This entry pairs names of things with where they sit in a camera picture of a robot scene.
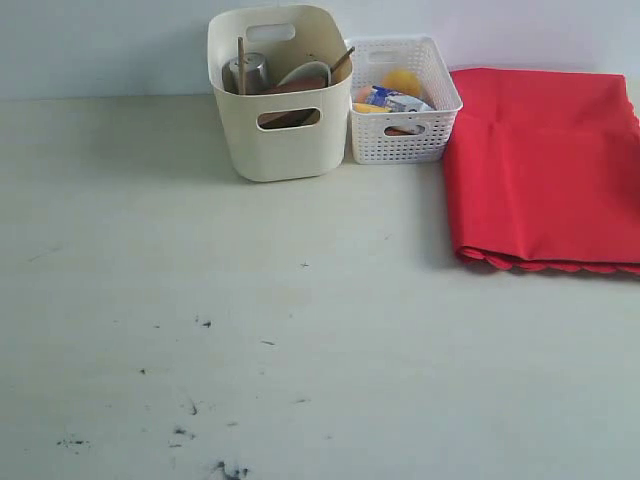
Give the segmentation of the orange fried food piece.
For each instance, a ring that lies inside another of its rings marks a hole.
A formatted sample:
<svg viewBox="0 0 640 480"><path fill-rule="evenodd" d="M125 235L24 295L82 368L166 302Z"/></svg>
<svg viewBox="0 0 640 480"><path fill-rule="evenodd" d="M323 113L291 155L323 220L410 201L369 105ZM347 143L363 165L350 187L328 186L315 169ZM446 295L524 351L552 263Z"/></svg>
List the orange fried food piece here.
<svg viewBox="0 0 640 480"><path fill-rule="evenodd" d="M385 129L384 133L387 136L410 136L410 135L416 135L416 132L414 130L405 130L405 129L399 129L399 128L395 128L395 127L387 127Z"/></svg>

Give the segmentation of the white perforated plastic basket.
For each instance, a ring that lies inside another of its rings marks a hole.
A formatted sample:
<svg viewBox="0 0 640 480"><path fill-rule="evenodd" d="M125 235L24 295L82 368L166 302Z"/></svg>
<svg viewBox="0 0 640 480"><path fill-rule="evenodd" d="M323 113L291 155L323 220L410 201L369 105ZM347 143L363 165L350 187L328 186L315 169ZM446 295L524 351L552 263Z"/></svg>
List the white perforated plastic basket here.
<svg viewBox="0 0 640 480"><path fill-rule="evenodd" d="M361 37L354 46L351 99L368 85L379 86L386 74L406 69L420 79L419 99L428 112L369 113L350 111L354 160L360 164L407 164L438 161L449 141L463 102L435 41L427 36ZM416 135L387 136L387 127L414 130Z"/></svg>

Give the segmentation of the stainless steel cup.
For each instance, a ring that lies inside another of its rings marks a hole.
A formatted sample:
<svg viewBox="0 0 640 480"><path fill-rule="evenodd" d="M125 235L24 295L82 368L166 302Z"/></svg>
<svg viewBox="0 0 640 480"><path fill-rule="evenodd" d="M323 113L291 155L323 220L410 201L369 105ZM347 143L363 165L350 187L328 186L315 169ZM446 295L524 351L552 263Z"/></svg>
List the stainless steel cup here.
<svg viewBox="0 0 640 480"><path fill-rule="evenodd" d="M262 53L249 52L244 55L244 74L246 95L260 94L272 86L267 58ZM240 72L237 57L223 66L222 80L226 91L239 93Z"/></svg>

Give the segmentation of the yellow cheese wedge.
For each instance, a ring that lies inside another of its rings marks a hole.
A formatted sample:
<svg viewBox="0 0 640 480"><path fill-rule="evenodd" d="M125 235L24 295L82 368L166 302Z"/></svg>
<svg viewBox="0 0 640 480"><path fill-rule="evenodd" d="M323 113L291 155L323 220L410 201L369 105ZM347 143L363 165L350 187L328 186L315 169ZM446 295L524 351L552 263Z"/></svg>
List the yellow cheese wedge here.
<svg viewBox="0 0 640 480"><path fill-rule="evenodd" d="M369 114L369 113L389 113L391 111L388 107L377 106L366 103L357 103L354 102L352 104L353 110L357 113Z"/></svg>

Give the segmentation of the brown wooden plate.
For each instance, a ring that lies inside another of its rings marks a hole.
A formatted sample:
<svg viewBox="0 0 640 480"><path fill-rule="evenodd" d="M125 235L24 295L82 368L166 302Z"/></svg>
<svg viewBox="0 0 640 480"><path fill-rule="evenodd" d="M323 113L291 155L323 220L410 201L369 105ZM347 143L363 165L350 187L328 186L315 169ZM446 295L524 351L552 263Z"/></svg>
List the brown wooden plate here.
<svg viewBox="0 0 640 480"><path fill-rule="evenodd" d="M325 88L328 80L323 76L310 76L292 80L273 87L264 95L295 93ZM294 128L302 126L314 113L313 109L291 110L276 113L264 113L258 117L258 126L264 130Z"/></svg>

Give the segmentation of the red table cloth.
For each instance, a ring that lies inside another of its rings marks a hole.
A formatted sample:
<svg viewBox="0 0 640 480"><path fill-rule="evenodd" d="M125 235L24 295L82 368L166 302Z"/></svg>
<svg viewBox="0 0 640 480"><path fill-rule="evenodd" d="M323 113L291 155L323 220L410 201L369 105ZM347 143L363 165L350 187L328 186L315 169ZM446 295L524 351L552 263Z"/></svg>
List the red table cloth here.
<svg viewBox="0 0 640 480"><path fill-rule="evenodd" d="M620 74L472 68L443 157L450 237L501 270L639 270L639 121Z"/></svg>

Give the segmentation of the large cream plastic bin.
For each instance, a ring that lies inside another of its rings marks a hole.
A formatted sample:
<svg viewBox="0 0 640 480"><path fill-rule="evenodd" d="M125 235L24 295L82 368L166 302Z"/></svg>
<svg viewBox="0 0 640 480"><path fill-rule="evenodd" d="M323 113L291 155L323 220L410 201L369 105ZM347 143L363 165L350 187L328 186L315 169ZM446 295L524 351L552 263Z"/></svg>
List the large cream plastic bin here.
<svg viewBox="0 0 640 480"><path fill-rule="evenodd" d="M226 91L222 68L237 56L237 38L246 52L266 56L272 83L296 67L318 60L332 66L346 51L343 36L326 10L311 5L232 10L208 25L207 61L233 167L244 178L270 182L312 177L336 168L344 156L351 108L352 63L348 59L322 89L275 95ZM302 126L264 130L264 113L313 109Z"/></svg>

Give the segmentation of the wooden chopstick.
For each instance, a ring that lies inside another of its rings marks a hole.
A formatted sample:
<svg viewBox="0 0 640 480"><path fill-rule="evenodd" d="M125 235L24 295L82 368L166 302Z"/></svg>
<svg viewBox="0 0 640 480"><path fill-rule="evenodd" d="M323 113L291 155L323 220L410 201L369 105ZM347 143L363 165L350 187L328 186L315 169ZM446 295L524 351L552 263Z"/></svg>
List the wooden chopstick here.
<svg viewBox="0 0 640 480"><path fill-rule="evenodd" d="M353 54L354 51L355 51L354 46L348 48L347 51L343 55L341 55L336 60L336 62L330 67L330 72L335 73L350 58L350 56Z"/></svg>
<svg viewBox="0 0 640 480"><path fill-rule="evenodd" d="M245 49L244 38L239 36L237 38L237 67L238 67L238 79L237 88L239 95L246 94L246 72L245 72Z"/></svg>

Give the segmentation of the yellow lemon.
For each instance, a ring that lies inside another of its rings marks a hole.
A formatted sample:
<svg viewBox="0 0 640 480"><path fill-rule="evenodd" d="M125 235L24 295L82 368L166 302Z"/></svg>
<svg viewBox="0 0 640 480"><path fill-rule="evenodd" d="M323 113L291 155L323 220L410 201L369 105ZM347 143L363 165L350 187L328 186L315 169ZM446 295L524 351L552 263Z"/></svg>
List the yellow lemon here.
<svg viewBox="0 0 640 480"><path fill-rule="evenodd" d="M412 97L419 97L422 85L418 76L406 69L396 69L384 76L380 85Z"/></svg>

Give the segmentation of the pale green bowl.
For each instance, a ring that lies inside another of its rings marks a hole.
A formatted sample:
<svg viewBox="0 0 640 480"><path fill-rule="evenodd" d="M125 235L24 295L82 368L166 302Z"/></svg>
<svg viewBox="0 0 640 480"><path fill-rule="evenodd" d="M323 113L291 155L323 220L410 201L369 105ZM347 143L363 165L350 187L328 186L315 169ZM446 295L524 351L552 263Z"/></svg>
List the pale green bowl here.
<svg viewBox="0 0 640 480"><path fill-rule="evenodd" d="M328 64L322 61L309 61L290 71L278 85L283 86L291 82L312 79L320 80L321 87L324 88L331 83L331 77L332 73Z"/></svg>

